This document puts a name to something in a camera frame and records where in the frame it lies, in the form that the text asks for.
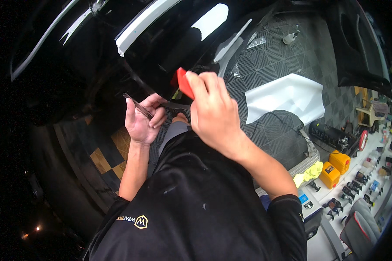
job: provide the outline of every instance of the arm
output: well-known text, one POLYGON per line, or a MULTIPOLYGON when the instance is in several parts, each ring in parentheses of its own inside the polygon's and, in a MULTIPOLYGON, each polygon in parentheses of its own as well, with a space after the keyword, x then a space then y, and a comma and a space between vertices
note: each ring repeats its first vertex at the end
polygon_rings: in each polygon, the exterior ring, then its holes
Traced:
POLYGON ((238 104, 230 98, 224 80, 212 72, 198 76, 188 71, 186 76, 195 96, 192 129, 202 141, 246 168, 272 200, 287 194, 297 196, 287 170, 241 130, 238 104))
POLYGON ((125 128, 131 136, 131 143, 126 168, 120 181, 119 196, 128 201, 133 200, 147 178, 150 144, 167 119, 164 108, 157 108, 160 102, 164 101, 157 94, 152 94, 140 103, 154 115, 150 121, 135 108, 131 99, 126 99, 125 128))

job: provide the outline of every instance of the wraptics logo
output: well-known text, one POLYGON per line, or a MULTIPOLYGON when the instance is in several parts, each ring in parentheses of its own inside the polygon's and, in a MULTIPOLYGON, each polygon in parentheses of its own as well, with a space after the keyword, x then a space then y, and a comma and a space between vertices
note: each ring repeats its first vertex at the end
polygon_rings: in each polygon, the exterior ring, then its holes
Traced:
POLYGON ((137 218, 135 217, 127 217, 127 216, 119 216, 116 220, 123 220, 128 222, 133 222, 134 226, 138 227, 139 229, 147 228, 148 219, 146 216, 142 215, 137 218))
POLYGON ((147 228, 148 219, 146 216, 142 215, 136 218, 134 226, 139 229, 147 228))

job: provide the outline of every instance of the left hand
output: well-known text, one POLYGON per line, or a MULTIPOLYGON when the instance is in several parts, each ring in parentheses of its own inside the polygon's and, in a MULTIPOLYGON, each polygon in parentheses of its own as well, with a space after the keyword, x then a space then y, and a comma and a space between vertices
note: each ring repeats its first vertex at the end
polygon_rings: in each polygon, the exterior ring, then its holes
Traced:
POLYGON ((125 128, 133 141, 150 145, 156 139, 161 125, 167 119, 165 109, 163 107, 157 108, 162 102, 167 101, 156 93, 140 102, 142 107, 154 115, 150 121, 146 115, 135 108, 135 104, 130 98, 126 99, 125 128))

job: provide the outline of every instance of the hand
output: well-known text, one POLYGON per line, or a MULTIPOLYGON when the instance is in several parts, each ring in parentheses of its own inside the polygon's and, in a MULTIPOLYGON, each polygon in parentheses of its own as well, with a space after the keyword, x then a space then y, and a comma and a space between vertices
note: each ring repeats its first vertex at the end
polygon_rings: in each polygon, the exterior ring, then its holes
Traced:
POLYGON ((161 102, 167 101, 158 94, 152 94, 140 103, 142 107, 154 115, 150 121, 146 115, 135 108, 135 104, 130 98, 126 99, 125 128, 136 143, 150 145, 157 137, 161 125, 167 119, 164 108, 157 108, 161 102))
POLYGON ((233 159, 248 139, 239 125, 238 104, 216 73, 198 76, 188 71, 186 77, 195 96, 190 107, 193 131, 204 143, 233 159))

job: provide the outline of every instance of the car door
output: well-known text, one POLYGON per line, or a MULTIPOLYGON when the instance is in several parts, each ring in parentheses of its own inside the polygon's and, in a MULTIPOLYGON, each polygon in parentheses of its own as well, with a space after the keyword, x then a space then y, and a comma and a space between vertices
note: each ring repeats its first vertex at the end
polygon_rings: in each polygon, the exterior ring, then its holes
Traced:
POLYGON ((360 86, 391 96, 380 44, 356 0, 334 1, 326 9, 334 46, 338 86, 360 86))

